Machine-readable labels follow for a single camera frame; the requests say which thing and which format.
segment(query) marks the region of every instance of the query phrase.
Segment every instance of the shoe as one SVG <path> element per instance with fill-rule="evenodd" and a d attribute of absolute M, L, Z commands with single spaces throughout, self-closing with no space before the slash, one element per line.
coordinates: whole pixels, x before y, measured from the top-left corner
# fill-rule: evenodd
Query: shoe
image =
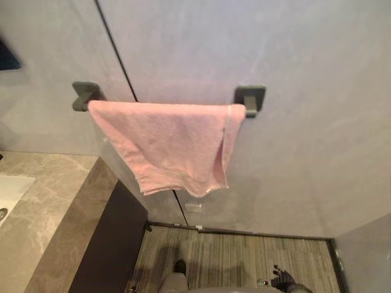
<path fill-rule="evenodd" d="M 175 263 L 174 273 L 182 273 L 183 275 L 186 274 L 186 263 L 184 260 L 180 259 Z"/>

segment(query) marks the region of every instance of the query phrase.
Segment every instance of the leg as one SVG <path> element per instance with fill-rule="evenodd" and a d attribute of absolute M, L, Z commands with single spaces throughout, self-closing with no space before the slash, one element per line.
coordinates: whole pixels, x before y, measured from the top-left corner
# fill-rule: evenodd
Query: leg
<path fill-rule="evenodd" d="M 159 293 L 187 293 L 188 281 L 182 273 L 171 273 L 164 279 Z"/>

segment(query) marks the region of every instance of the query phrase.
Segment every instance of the sink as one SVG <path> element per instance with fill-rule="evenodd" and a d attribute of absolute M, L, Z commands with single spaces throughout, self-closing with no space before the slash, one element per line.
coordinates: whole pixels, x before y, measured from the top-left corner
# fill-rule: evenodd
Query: sink
<path fill-rule="evenodd" d="M 30 177 L 0 175 L 0 227 L 34 180 Z"/>

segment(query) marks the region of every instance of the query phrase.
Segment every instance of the towel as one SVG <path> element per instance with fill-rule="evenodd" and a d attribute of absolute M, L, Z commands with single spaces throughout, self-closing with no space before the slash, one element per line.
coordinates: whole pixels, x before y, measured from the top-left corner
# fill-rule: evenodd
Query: towel
<path fill-rule="evenodd" d="M 203 197 L 228 188 L 225 171 L 245 117 L 243 105 L 90 101 L 88 109 L 144 195 L 186 189 Z"/>

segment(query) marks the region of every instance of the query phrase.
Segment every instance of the floor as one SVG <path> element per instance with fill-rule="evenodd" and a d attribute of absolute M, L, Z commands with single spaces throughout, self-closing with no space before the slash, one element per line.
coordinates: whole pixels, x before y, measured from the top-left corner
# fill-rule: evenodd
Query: floor
<path fill-rule="evenodd" d="M 160 226 L 145 232 L 130 285 L 136 285 L 139 293 L 157 292 L 178 258 L 188 264 L 190 289 L 257 288 L 257 279 L 272 278 L 273 265 L 278 264 L 314 293 L 340 293 L 325 241 L 206 234 Z"/>

